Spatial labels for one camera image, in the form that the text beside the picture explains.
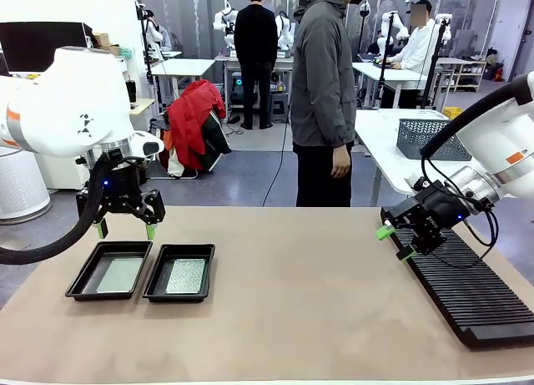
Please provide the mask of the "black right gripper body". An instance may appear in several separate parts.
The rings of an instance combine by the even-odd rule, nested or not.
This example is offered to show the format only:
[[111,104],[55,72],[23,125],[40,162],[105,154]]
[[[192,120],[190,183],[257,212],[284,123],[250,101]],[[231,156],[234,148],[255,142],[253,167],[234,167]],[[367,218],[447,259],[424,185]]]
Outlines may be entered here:
[[466,206],[439,180],[415,194],[414,200],[417,207],[412,229],[418,235],[449,230],[467,218]]

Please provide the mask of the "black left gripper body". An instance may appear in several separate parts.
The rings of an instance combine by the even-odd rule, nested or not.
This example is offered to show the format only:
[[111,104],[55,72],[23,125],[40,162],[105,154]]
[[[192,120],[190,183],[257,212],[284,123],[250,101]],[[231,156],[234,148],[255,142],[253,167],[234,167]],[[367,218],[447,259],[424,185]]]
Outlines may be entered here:
[[135,158],[125,158],[119,150],[108,154],[113,169],[106,175],[106,208],[109,213],[139,213],[141,189]]

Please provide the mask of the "person right hand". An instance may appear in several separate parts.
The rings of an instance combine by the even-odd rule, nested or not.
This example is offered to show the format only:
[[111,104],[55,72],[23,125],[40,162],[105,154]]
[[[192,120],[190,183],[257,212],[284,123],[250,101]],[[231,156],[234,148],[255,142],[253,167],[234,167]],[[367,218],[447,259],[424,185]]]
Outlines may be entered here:
[[346,177],[352,168],[351,162],[351,145],[345,144],[333,149],[332,154],[332,171],[330,175],[334,179],[341,179]]

